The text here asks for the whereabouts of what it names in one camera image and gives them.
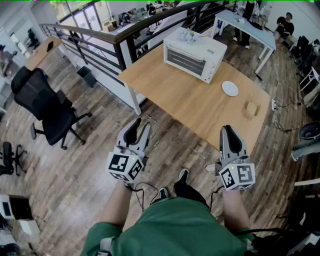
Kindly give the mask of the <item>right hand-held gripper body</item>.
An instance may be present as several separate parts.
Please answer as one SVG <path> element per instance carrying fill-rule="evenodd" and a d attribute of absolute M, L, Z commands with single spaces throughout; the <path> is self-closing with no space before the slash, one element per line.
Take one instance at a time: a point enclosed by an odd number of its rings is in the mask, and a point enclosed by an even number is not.
<path fill-rule="evenodd" d="M 226 153 L 205 167 L 222 181 L 226 191 L 244 190 L 256 182 L 255 165 L 246 154 Z"/>

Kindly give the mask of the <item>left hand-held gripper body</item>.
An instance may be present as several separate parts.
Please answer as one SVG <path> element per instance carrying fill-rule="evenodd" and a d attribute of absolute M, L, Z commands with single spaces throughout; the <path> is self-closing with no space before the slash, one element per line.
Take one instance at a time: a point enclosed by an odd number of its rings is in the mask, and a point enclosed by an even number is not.
<path fill-rule="evenodd" d="M 106 170 L 119 181 L 128 185 L 136 184 L 145 168 L 145 156 L 145 147 L 116 145 L 108 154 Z"/>

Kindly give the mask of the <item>white oven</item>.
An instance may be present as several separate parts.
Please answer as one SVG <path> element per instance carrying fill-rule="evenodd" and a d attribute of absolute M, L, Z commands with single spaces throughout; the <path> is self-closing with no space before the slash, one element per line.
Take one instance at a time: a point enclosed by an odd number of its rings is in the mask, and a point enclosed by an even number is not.
<path fill-rule="evenodd" d="M 164 38 L 163 40 L 164 63 L 174 66 L 184 72 L 187 72 L 188 74 L 209 84 L 212 81 L 215 73 L 218 71 L 220 67 L 220 64 L 227 50 L 227 46 L 217 40 L 214 40 L 200 33 L 198 33 L 200 34 L 200 38 L 198 39 L 198 41 L 196 41 L 193 44 L 185 44 L 185 43 L 179 42 L 179 31 L 181 29 L 189 29 L 189 28 L 179 27 L 174 32 L 172 32 L 171 34 L 169 34 L 167 37 Z M 202 76 L 196 75 L 185 68 L 179 68 L 178 66 L 170 62 L 166 62 L 167 60 L 166 45 L 172 46 L 177 50 L 185 52 L 197 59 L 205 60 L 206 64 L 205 64 Z"/>

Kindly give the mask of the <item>person's right forearm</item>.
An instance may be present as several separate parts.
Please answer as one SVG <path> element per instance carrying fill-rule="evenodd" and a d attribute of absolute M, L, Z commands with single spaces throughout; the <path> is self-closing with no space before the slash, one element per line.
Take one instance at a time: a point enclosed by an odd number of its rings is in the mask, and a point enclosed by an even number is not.
<path fill-rule="evenodd" d="M 222 192 L 224 226 L 230 232 L 250 228 L 250 219 L 239 190 Z"/>

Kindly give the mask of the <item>person's left forearm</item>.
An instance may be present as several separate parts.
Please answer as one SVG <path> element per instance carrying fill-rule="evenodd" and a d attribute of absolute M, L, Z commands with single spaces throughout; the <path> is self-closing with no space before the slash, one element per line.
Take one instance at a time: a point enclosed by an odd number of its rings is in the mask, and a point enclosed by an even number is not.
<path fill-rule="evenodd" d="M 123 229 L 128 217 L 132 191 L 124 182 L 117 182 L 102 210 L 100 221 Z"/>

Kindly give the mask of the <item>yellow rectangular tray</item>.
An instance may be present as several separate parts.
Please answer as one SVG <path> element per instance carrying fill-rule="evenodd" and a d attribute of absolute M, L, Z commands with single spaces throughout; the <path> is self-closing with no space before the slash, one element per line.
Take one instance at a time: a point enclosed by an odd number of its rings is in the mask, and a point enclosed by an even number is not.
<path fill-rule="evenodd" d="M 261 108 L 260 104 L 256 104 L 255 102 L 253 102 L 251 100 L 246 101 L 244 104 L 244 116 L 248 120 L 251 120 L 251 119 L 258 116 L 260 108 Z"/>

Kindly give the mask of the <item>person's black trousers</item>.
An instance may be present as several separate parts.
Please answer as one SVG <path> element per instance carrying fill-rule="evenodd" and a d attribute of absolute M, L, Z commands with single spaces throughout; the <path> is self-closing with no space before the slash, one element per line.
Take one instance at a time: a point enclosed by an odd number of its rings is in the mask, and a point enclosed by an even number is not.
<path fill-rule="evenodd" d="M 187 182 L 177 181 L 173 188 L 176 197 L 169 196 L 169 198 L 160 200 L 158 196 L 151 205 L 166 211 L 209 211 L 209 206 L 204 197 Z"/>

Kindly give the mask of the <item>white round plate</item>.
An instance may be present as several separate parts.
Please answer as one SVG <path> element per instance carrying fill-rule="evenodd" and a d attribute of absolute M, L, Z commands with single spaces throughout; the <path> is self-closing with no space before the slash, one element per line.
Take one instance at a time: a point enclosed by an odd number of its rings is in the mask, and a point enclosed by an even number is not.
<path fill-rule="evenodd" d="M 235 97 L 235 96 L 237 96 L 238 93 L 239 93 L 239 89 L 238 89 L 237 85 L 234 84 L 234 83 L 231 82 L 231 81 L 224 81 L 221 86 L 222 86 L 222 90 L 223 90 L 228 96 Z"/>

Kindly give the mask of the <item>black trash bin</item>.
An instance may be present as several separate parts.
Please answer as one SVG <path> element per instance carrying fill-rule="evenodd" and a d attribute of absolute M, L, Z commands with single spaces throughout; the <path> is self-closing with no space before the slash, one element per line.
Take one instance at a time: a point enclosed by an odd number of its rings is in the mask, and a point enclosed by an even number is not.
<path fill-rule="evenodd" d="M 94 77 L 92 71 L 86 67 L 81 67 L 77 74 L 84 80 L 84 82 L 90 87 L 93 88 L 97 82 L 96 78 Z"/>

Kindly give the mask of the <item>person's green shirt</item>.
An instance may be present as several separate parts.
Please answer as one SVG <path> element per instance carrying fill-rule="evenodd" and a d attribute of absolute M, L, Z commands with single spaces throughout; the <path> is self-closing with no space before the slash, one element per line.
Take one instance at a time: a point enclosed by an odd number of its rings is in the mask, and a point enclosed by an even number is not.
<path fill-rule="evenodd" d="M 203 203 L 175 197 L 149 206 L 125 231 L 96 223 L 80 256 L 245 256 L 253 239 L 220 225 Z"/>

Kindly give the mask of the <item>black railing with wooden handrail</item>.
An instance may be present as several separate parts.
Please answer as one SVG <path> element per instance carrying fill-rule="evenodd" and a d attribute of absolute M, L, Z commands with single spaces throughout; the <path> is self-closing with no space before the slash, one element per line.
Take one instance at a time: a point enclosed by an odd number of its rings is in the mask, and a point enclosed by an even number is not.
<path fill-rule="evenodd" d="M 219 12 L 232 10 L 234 7 L 228 1 L 196 1 L 161 11 L 132 26 L 127 25 L 124 31 L 116 35 L 60 24 L 44 23 L 40 25 L 40 28 L 47 36 L 60 39 L 66 49 L 82 59 L 85 64 L 115 78 L 127 67 L 120 46 L 123 41 L 128 43 L 129 56 L 133 62 L 136 62 L 140 58 L 137 54 L 139 47 L 145 46 L 148 41 L 174 26 L 182 25 L 183 28 L 190 28 L 195 32 L 204 32 L 205 29 L 213 27 L 213 22 Z M 178 14 L 186 16 L 137 42 L 136 36 L 142 30 Z"/>

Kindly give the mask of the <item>purple artificial flower bunch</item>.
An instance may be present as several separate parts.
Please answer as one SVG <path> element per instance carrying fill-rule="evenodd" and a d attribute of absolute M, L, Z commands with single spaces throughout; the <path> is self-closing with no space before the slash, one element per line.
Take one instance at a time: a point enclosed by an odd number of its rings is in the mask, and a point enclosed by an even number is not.
<path fill-rule="evenodd" d="M 200 37 L 200 34 L 190 29 L 181 29 L 179 31 L 178 41 L 187 45 L 192 45 L 197 42 Z"/>

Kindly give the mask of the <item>small black office chair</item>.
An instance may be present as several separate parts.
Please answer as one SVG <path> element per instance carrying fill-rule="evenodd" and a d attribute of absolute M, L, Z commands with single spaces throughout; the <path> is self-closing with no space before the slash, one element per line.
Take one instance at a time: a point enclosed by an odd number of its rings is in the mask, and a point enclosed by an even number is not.
<path fill-rule="evenodd" d="M 19 153 L 19 149 L 22 149 L 22 145 L 18 144 L 16 146 L 15 153 L 12 151 L 12 144 L 10 142 L 3 142 L 2 152 L 0 151 L 0 176 L 3 175 L 12 175 L 15 171 L 17 176 L 20 176 L 18 167 L 26 174 L 27 171 L 23 169 L 23 166 L 20 163 L 20 158 L 23 154 L 27 154 L 26 150 L 22 150 Z"/>

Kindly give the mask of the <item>white table with pale top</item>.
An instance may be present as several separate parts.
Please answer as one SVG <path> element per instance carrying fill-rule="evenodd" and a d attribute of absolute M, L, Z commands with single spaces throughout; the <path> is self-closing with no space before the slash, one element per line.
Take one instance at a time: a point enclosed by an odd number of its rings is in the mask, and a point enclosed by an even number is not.
<path fill-rule="evenodd" d="M 258 57 L 258 59 L 261 60 L 261 63 L 255 70 L 255 73 L 258 74 L 262 67 L 266 64 L 272 53 L 276 50 L 275 37 L 273 34 L 267 32 L 266 30 L 259 30 L 258 28 L 255 28 L 250 24 L 248 20 L 245 19 L 243 22 L 238 22 L 237 20 L 239 19 L 242 19 L 240 15 L 228 9 L 222 10 L 221 12 L 217 13 L 215 15 L 214 24 L 210 31 L 210 37 L 213 38 L 215 36 L 218 27 L 218 21 L 221 21 L 221 28 L 218 31 L 218 34 L 220 36 L 222 35 L 225 25 L 231 25 L 262 43 L 264 45 L 264 49 Z"/>

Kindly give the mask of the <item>wooden desk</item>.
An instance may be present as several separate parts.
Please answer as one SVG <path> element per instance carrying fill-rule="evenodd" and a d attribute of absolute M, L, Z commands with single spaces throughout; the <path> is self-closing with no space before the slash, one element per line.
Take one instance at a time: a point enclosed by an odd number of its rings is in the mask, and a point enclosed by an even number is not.
<path fill-rule="evenodd" d="M 40 44 L 35 50 L 35 54 L 29 57 L 26 61 L 25 67 L 30 71 L 37 68 L 42 61 L 45 60 L 55 49 L 57 49 L 62 40 L 54 37 L 49 36 L 43 43 Z"/>

